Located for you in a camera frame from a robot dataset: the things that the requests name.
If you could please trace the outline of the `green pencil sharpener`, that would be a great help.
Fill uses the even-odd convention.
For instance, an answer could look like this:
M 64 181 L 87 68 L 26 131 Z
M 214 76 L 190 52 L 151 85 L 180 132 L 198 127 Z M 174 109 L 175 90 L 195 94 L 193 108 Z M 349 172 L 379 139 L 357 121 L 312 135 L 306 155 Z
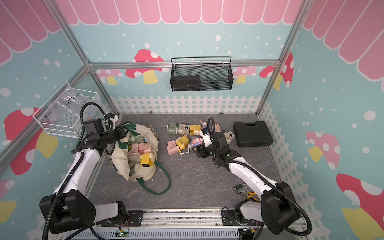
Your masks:
M 176 122 L 170 122 L 167 125 L 167 133 L 170 135 L 177 135 L 179 133 L 178 132 L 178 125 Z

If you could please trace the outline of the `cream canvas tote bag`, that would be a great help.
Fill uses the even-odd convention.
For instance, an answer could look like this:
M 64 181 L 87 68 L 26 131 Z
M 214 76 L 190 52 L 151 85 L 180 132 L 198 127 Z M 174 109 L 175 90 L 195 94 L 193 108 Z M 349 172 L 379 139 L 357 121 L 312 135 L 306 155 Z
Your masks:
M 122 124 L 126 131 L 126 137 L 117 141 L 114 150 L 109 156 L 110 163 L 117 173 L 128 182 L 137 182 L 150 194 L 160 196 L 165 194 L 172 185 L 171 176 L 158 161 L 159 137 L 152 125 L 139 125 L 127 121 Z M 152 167 L 143 167 L 140 164 L 140 156 L 144 153 L 153 153 L 155 162 Z M 160 168 L 168 179 L 165 190 L 156 192 L 146 186 Z

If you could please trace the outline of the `pink boxy pencil sharpener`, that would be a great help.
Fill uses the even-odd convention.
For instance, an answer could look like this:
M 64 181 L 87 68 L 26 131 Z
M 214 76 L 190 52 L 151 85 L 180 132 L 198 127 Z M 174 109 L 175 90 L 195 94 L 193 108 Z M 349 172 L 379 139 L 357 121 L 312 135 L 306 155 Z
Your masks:
M 167 152 L 170 156 L 179 153 L 179 147 L 177 146 L 175 140 L 167 142 Z

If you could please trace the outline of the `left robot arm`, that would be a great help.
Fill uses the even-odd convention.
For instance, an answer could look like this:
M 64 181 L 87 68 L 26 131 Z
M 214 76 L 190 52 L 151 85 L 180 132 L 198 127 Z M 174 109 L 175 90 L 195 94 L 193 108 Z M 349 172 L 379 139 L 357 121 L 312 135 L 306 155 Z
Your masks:
M 113 122 L 113 114 L 102 113 L 107 121 L 104 126 L 101 119 L 85 122 L 84 111 L 89 106 L 101 108 L 90 102 L 82 106 L 80 121 L 82 133 L 76 148 L 72 150 L 75 159 L 65 179 L 49 196 L 41 199 L 39 207 L 45 218 L 42 238 L 48 239 L 49 233 L 59 234 L 73 230 L 91 229 L 103 222 L 118 226 L 128 221 L 128 213 L 121 201 L 94 205 L 86 196 L 86 188 L 94 168 L 108 146 L 114 145 L 127 135 L 122 125 Z

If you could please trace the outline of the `cream crank pencil sharpener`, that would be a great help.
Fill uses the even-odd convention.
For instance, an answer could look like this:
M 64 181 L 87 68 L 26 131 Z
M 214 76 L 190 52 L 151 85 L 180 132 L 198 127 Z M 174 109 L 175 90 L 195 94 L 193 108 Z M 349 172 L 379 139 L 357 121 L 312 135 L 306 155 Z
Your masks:
M 232 131 L 227 131 L 224 133 L 227 144 L 229 145 L 231 142 L 235 140 L 235 134 Z

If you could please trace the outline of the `yellow crank pencil sharpener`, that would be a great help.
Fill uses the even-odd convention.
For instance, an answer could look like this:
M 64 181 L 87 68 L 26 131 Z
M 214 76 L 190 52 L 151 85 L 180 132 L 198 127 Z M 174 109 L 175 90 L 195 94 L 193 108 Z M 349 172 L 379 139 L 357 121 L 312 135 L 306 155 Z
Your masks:
M 186 135 L 182 135 L 181 137 L 175 140 L 175 143 L 179 148 L 178 149 L 179 154 L 182 155 L 183 154 L 182 151 L 189 146 L 190 140 Z

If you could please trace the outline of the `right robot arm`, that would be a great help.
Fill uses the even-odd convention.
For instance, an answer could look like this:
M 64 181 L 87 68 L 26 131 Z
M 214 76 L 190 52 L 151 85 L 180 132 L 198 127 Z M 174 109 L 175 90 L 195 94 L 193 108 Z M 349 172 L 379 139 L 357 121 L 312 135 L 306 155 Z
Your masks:
M 291 187 L 277 183 L 252 167 L 238 152 L 231 150 L 224 133 L 217 132 L 215 120 L 210 117 L 207 126 L 201 130 L 204 145 L 198 147 L 202 157 L 212 157 L 219 168 L 240 178 L 259 197 L 258 201 L 245 200 L 234 212 L 237 220 L 255 220 L 279 235 L 286 231 L 295 236 L 308 236 L 313 225 L 305 210 L 296 202 Z

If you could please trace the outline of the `beige pencil sharpener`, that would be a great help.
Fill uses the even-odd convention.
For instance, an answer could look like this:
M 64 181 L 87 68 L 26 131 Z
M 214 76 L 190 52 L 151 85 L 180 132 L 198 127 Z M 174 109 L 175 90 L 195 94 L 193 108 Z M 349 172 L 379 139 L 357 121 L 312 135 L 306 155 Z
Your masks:
M 178 134 L 179 135 L 189 135 L 190 134 L 190 125 L 179 124 L 179 126 L 178 126 Z

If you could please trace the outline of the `purple pencil sharpener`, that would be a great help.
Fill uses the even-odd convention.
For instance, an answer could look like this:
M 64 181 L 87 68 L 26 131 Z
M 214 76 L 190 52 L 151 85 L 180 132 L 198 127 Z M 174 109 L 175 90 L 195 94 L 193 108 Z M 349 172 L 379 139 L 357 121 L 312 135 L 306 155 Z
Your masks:
M 209 128 L 209 124 L 207 122 L 204 122 L 202 120 L 200 120 L 200 124 L 202 125 L 202 129 L 205 129 L 205 128 Z

